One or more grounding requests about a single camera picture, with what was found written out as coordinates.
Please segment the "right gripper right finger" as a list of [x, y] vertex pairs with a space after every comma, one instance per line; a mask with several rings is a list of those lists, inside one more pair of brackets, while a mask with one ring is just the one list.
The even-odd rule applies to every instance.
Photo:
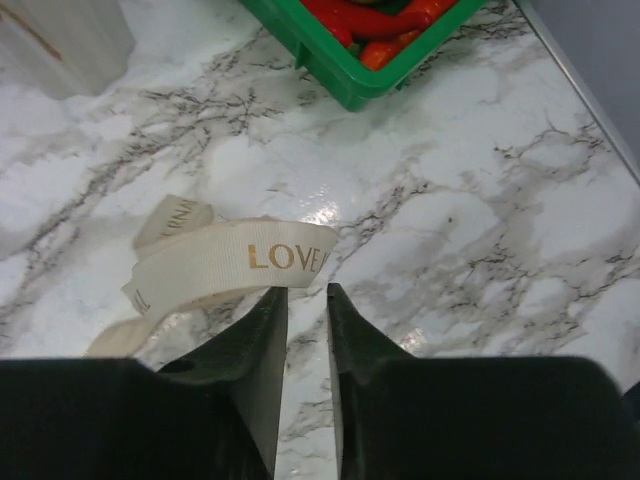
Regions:
[[418, 358], [327, 289], [343, 479], [635, 479], [639, 424], [576, 356]]

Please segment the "cream ribbon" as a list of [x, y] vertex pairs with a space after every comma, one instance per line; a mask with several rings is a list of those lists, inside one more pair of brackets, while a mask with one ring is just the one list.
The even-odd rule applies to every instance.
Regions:
[[122, 291], [137, 315], [106, 328], [89, 357], [126, 357], [168, 316], [269, 287], [307, 288], [337, 242], [325, 225], [268, 216], [217, 222], [211, 205], [165, 196], [134, 239]]

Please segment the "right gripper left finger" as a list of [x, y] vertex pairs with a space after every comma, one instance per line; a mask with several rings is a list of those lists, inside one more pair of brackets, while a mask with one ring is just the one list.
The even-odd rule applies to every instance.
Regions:
[[270, 479], [288, 292], [159, 370], [132, 358], [5, 360], [5, 479]]

